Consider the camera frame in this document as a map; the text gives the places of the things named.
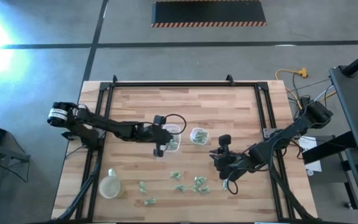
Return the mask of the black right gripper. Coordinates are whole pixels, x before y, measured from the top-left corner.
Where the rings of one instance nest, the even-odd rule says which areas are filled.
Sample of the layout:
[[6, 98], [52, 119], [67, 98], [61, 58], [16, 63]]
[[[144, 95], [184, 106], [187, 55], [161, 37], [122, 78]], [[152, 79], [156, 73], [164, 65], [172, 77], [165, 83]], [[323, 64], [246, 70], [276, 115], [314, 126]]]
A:
[[231, 152], [229, 150], [229, 145], [231, 144], [231, 136], [225, 134], [219, 137], [220, 148], [210, 150], [210, 156], [221, 155], [221, 157], [212, 157], [213, 164], [217, 170], [219, 170], [219, 178], [224, 180], [228, 179], [230, 181], [236, 181], [239, 178], [237, 170], [229, 170], [229, 158], [230, 156], [240, 156], [238, 152]]

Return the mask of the large clear plastic container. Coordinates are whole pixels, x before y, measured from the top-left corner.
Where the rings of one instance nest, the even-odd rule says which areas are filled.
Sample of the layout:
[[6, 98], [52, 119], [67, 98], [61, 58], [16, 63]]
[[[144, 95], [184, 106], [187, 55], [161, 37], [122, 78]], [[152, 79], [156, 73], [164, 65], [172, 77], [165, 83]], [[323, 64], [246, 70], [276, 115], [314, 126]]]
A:
[[[173, 139], [175, 142], [178, 142], [179, 143], [179, 146], [180, 146], [180, 141], [181, 141], [181, 128], [175, 124], [166, 124], [165, 126], [163, 126], [163, 129], [166, 129], [167, 131], [169, 131], [170, 133], [173, 134]], [[162, 149], [165, 151], [165, 152], [176, 152], [177, 150], [174, 150], [174, 151], [168, 151], [167, 150], [167, 145], [164, 145], [162, 147]]]

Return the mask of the small clear plastic container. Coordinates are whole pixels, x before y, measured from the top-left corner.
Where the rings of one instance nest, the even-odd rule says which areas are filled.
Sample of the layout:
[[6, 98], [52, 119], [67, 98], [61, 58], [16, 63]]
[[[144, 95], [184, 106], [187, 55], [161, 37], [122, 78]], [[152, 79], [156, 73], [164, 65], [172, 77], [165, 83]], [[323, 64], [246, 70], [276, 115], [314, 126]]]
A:
[[197, 132], [206, 132], [208, 133], [208, 137], [209, 137], [209, 132], [206, 130], [206, 129], [203, 129], [203, 128], [193, 128], [191, 134], [190, 134], [190, 140], [193, 144], [197, 144], [197, 145], [205, 145], [205, 144], [200, 144], [200, 143], [196, 143], [194, 142], [194, 137], [195, 137], [195, 134]]

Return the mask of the yellowish plastic lid cup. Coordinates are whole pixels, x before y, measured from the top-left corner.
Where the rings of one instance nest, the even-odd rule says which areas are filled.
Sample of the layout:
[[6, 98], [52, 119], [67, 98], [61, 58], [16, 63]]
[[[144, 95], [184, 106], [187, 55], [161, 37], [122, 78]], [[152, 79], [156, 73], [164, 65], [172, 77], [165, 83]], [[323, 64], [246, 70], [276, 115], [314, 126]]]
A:
[[121, 180], [118, 178], [114, 169], [108, 170], [98, 186], [99, 194], [107, 199], [116, 198], [121, 192]]

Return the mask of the white paper sheet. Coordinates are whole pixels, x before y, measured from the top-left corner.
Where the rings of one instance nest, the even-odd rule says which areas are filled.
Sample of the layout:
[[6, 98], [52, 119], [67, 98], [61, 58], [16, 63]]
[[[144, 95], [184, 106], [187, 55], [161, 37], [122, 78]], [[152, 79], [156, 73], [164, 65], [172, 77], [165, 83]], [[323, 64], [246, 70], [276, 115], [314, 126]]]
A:
[[[302, 152], [302, 157], [303, 157], [304, 161], [306, 160], [305, 153], [308, 150], [317, 146], [316, 138], [308, 137], [308, 136], [306, 136], [306, 137], [303, 136], [303, 137], [299, 138], [298, 144], [301, 146], [301, 152]], [[307, 175], [309, 177], [311, 177], [315, 173], [322, 171], [321, 162], [314, 161], [314, 162], [305, 164], [305, 169], [306, 169]]]

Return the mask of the black power strip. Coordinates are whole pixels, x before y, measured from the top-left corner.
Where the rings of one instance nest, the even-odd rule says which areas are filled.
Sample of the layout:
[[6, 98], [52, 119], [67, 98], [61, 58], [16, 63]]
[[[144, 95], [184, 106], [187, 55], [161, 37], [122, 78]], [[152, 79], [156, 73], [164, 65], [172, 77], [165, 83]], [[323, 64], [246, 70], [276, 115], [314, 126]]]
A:
[[299, 102], [302, 108], [307, 107], [310, 102], [312, 102], [313, 100], [311, 99], [311, 97], [309, 95], [305, 95], [305, 96], [301, 96], [299, 98]]

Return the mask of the black hazard-striped floor mat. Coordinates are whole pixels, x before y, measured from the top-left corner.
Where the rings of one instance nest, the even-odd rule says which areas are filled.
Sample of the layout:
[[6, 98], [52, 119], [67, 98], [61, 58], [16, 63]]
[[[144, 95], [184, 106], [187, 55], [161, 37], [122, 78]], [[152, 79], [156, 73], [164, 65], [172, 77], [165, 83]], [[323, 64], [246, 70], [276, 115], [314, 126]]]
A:
[[259, 0], [158, 0], [152, 4], [153, 28], [266, 25]]

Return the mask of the black aluminium table frame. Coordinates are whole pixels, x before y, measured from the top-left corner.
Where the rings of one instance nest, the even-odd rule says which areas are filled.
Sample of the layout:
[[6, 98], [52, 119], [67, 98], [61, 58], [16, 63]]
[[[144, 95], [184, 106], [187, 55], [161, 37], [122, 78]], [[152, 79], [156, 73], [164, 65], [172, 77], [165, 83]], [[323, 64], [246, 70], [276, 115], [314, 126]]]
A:
[[[180, 147], [153, 156], [153, 144], [124, 142], [113, 134], [106, 136], [100, 178], [114, 169], [121, 180], [120, 196], [102, 197], [90, 190], [83, 202], [78, 221], [91, 222], [269, 222], [280, 217], [295, 217], [283, 192], [271, 182], [266, 171], [243, 175], [222, 189], [222, 182], [209, 157], [218, 138], [230, 134], [230, 148], [242, 152], [263, 139], [264, 128], [284, 128], [293, 121], [290, 103], [281, 81], [229, 82], [86, 82], [80, 101], [90, 110], [108, 113], [117, 121], [152, 121], [157, 114], [168, 122], [184, 126]], [[193, 144], [193, 128], [209, 132], [205, 145]], [[180, 172], [180, 180], [170, 177]], [[193, 191], [196, 176], [206, 177], [200, 187], [209, 192]], [[147, 193], [139, 191], [143, 181]], [[185, 192], [174, 186], [184, 185]], [[156, 204], [144, 205], [155, 197]]]

